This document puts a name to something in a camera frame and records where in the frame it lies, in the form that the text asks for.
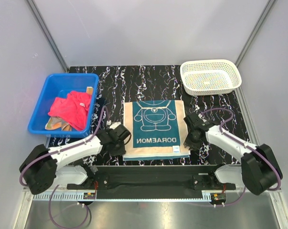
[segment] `reflective floor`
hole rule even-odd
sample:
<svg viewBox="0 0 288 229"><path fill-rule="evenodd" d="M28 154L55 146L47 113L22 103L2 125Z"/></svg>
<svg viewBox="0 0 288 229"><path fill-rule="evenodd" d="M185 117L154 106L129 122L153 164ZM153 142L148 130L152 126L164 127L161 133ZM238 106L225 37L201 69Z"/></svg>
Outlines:
<svg viewBox="0 0 288 229"><path fill-rule="evenodd" d="M228 201L237 198L228 194ZM73 202L52 202L56 216ZM241 202L225 208L206 208L192 203L95 202L91 217L83 227L88 229L278 229L279 225L268 194L259 197L246 193ZM68 208L55 217L64 227L75 227L85 217L80 206ZM55 229L49 220L48 202L34 201L26 229Z"/></svg>

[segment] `white tag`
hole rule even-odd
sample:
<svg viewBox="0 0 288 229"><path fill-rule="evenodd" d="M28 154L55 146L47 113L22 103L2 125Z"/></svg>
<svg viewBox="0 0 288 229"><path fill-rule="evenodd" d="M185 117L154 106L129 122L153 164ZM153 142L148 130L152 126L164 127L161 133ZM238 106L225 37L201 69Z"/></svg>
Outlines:
<svg viewBox="0 0 288 229"><path fill-rule="evenodd" d="M180 154L180 146L173 146L173 153Z"/></svg>

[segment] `black marble table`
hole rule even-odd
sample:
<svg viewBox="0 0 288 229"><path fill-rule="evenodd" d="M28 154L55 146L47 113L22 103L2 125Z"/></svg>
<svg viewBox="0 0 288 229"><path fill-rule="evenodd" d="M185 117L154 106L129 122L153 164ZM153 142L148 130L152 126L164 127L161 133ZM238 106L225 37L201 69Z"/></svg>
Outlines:
<svg viewBox="0 0 288 229"><path fill-rule="evenodd" d="M112 122L123 123L123 103L147 100L183 100L186 114L223 107L235 113L234 119L226 128L236 136L249 141L246 126L241 114L235 92L211 96L190 96L182 85L180 66L89 66L71 67L70 73L95 73L99 76L98 96L95 114L92 116L91 132L97 125L101 108L106 105ZM229 114L223 111L206 115L213 120L225 120ZM49 147L60 146L76 141L76 138L51 138ZM215 165L235 164L237 161L230 154L214 145L202 144L200 150L191 151L189 158L123 161L122 156L110 156L108 153L89 156L82 159L89 165Z"/></svg>

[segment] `blue basket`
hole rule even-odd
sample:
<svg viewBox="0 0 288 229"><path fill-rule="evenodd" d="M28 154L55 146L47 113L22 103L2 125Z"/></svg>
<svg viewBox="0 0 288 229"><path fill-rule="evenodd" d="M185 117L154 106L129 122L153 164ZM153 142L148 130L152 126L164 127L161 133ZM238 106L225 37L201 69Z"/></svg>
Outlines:
<svg viewBox="0 0 288 229"><path fill-rule="evenodd" d="M91 116L97 94L98 76L87 73L59 73L49 75L43 85L38 102L28 126L29 132L47 137L77 137L83 138L90 134ZM87 87L93 87L92 100L88 112L88 120L84 130L62 131L61 129L46 130L49 120L48 112L56 97L66 98L71 91L86 92Z"/></svg>

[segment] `crumpled towel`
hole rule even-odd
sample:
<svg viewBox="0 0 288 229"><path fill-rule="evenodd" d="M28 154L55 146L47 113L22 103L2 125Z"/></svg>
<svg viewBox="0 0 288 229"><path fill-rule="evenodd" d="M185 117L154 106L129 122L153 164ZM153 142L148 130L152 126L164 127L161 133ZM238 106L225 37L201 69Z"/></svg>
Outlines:
<svg viewBox="0 0 288 229"><path fill-rule="evenodd" d="M86 92L76 91L68 93L66 99L56 97L48 115L60 117L76 130L81 131L86 127L91 97Z"/></svg>

